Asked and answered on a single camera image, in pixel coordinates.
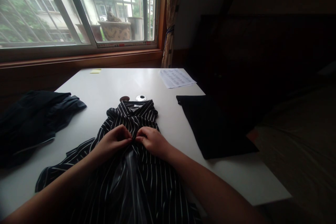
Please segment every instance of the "white table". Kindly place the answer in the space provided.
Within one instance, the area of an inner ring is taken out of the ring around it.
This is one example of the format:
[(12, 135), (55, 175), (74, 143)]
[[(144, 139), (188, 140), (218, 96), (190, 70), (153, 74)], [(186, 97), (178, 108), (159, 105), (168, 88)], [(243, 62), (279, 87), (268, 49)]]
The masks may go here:
[(34, 195), (35, 184), (45, 167), (61, 162), (67, 151), (97, 135), (106, 120), (106, 111), (117, 107), (122, 96), (135, 100), (138, 95), (145, 95), (153, 99), (159, 112), (157, 123), (168, 142), (224, 179), (252, 205), (291, 197), (255, 153), (208, 161), (203, 158), (182, 106), (176, 100), (176, 95), (204, 95), (198, 85), (167, 89), (159, 69), (102, 69), (98, 74), (90, 71), (79, 71), (56, 90), (78, 96), (87, 108), (76, 114), (65, 129), (56, 133), (52, 143), (37, 150), (26, 163), (1, 173), (2, 218)]

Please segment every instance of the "hand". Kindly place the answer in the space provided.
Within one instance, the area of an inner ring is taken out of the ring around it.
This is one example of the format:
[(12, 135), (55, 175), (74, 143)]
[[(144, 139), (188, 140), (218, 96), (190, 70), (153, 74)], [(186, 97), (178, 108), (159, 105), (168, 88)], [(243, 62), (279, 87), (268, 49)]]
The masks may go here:
[(136, 135), (137, 142), (142, 143), (152, 155), (163, 160), (167, 159), (168, 153), (173, 149), (157, 129), (142, 127)]
[(88, 156), (90, 156), (99, 166), (131, 141), (131, 133), (124, 125), (119, 125), (107, 132)]

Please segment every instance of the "paper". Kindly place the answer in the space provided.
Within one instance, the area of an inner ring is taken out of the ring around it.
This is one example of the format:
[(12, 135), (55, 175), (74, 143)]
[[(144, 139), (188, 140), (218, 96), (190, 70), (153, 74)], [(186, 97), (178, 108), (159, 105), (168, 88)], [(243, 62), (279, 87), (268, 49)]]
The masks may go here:
[(93, 73), (94, 73), (94, 74), (99, 74), (101, 70), (102, 70), (101, 68), (93, 69), (93, 70), (90, 72), (90, 74), (93, 74)]
[(177, 68), (161, 69), (160, 76), (167, 88), (177, 88), (182, 86), (192, 86), (194, 81), (188, 74), (183, 73)]

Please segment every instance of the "shirt collar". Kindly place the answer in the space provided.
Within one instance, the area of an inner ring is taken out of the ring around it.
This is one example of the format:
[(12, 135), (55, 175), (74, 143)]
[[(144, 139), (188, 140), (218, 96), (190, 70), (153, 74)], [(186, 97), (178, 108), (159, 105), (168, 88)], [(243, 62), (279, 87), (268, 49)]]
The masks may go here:
[[(129, 104), (132, 104), (132, 105), (137, 105), (137, 104), (141, 104), (142, 106), (137, 109), (136, 111), (132, 111), (130, 110), (130, 108), (127, 106)], [(126, 115), (126, 116), (140, 116), (142, 117), (144, 114), (146, 114), (146, 112), (148, 110), (150, 110), (153, 106), (153, 100), (147, 100), (147, 101), (121, 101), (121, 103), (118, 105), (118, 109), (119, 111)]]

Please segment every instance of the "finger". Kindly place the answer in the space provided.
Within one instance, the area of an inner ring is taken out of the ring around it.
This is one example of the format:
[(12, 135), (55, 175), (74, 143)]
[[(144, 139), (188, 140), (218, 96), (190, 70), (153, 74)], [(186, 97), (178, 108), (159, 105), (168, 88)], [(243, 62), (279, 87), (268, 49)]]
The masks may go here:
[(115, 144), (116, 145), (115, 149), (119, 150), (122, 147), (125, 147), (126, 145), (130, 144), (130, 142), (132, 142), (132, 138), (127, 138), (127, 139), (121, 140), (121, 141), (119, 141)]
[(137, 142), (140, 142), (140, 143), (142, 143), (144, 146), (145, 146), (145, 148), (146, 148), (146, 146), (147, 146), (147, 144), (149, 143), (149, 140), (146, 138), (146, 137), (142, 137), (142, 136), (137, 136), (136, 138), (135, 138), (135, 140), (137, 141)]
[(123, 136), (125, 137), (125, 138), (132, 138), (132, 134), (128, 131), (128, 129), (124, 126), (123, 127)]
[(120, 124), (119, 126), (115, 127), (114, 132), (120, 137), (132, 138), (131, 133), (123, 124)]
[(136, 133), (137, 137), (141, 135), (147, 135), (150, 133), (151, 128), (150, 127), (142, 127), (138, 130)]

